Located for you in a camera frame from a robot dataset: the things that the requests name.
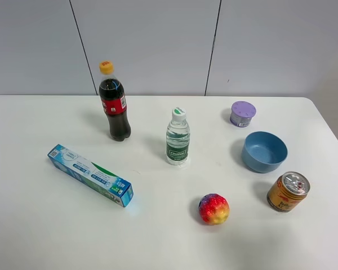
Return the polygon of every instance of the bottle label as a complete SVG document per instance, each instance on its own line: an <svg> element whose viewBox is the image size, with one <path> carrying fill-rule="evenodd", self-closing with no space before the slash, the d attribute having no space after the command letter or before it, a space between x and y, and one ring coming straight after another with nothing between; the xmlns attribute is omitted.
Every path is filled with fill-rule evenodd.
<svg viewBox="0 0 338 270"><path fill-rule="evenodd" d="M174 161L184 160L188 157L189 145L183 148L174 148L167 144L167 156Z"/></svg>
<svg viewBox="0 0 338 270"><path fill-rule="evenodd" d="M116 100L105 100L102 98L101 103L103 104L104 112L108 115L117 115L126 111L125 95Z"/></svg>

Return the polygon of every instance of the purple lid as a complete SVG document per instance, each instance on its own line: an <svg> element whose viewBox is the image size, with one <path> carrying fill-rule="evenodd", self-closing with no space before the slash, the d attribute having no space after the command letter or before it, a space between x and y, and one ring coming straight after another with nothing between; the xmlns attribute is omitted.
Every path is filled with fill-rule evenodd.
<svg viewBox="0 0 338 270"><path fill-rule="evenodd" d="M255 107L246 101L237 101L232 105L232 113L243 118L252 118L256 112Z"/></svg>

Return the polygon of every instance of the gold can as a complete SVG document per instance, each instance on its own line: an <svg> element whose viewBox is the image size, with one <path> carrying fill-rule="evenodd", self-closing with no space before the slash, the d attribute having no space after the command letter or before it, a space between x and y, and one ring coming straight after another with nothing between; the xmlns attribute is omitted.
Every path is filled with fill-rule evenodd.
<svg viewBox="0 0 338 270"><path fill-rule="evenodd" d="M306 198L309 190L309 181L303 175L287 172L274 183L266 199L274 210L289 212Z"/></svg>

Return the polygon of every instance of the white bottle cap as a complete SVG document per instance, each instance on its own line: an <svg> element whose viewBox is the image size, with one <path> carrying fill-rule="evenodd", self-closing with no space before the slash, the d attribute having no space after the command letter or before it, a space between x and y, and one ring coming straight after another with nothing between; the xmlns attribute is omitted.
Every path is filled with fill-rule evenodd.
<svg viewBox="0 0 338 270"><path fill-rule="evenodd" d="M172 119L175 122L182 122L186 119L186 111L179 107L173 109L173 112L171 115L172 115Z"/></svg>

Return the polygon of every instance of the toothpaste box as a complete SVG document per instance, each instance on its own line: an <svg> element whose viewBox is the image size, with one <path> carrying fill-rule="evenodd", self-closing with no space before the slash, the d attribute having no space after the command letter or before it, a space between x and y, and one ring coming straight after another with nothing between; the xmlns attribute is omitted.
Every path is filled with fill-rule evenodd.
<svg viewBox="0 0 338 270"><path fill-rule="evenodd" d="M59 170L123 207L133 197L131 183L62 145L55 146L47 156Z"/></svg>

